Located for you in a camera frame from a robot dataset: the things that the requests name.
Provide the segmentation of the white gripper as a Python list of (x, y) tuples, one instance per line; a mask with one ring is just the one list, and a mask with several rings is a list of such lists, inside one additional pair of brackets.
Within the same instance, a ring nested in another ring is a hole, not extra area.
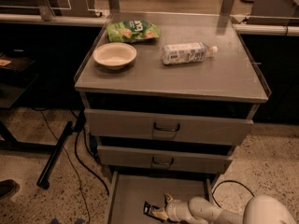
[(153, 217), (161, 221), (167, 221), (168, 219), (174, 222), (189, 221), (190, 212), (187, 202), (174, 200), (169, 193), (165, 193), (164, 198), (166, 202), (165, 210), (163, 208), (153, 209), (151, 211)]

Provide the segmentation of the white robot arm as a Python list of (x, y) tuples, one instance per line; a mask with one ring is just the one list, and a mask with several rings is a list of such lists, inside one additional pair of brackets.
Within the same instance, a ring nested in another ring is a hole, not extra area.
[(251, 198), (242, 214), (218, 207), (202, 197), (188, 201), (166, 193), (165, 206), (144, 204), (144, 214), (160, 221), (187, 224), (298, 224), (287, 207), (268, 195)]

